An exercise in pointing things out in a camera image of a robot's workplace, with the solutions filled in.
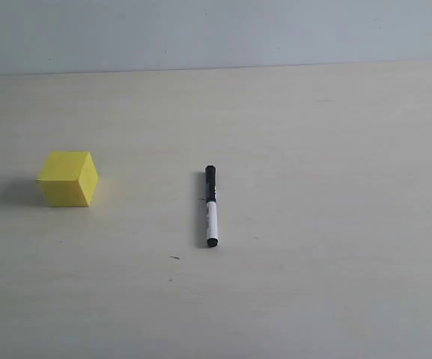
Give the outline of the black and white marker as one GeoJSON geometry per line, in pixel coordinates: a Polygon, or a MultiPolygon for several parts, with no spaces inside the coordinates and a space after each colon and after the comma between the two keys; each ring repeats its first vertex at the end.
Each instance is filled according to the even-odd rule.
{"type": "Polygon", "coordinates": [[[206,209],[207,209],[207,246],[214,248],[219,243],[217,203],[216,203],[216,168],[205,168],[206,209]]]}

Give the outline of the yellow cube block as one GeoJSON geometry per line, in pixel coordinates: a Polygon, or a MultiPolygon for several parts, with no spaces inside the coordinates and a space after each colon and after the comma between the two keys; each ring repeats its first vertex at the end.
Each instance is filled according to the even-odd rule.
{"type": "Polygon", "coordinates": [[[89,207],[99,175],[88,151],[49,154],[37,184],[52,207],[89,207]]]}

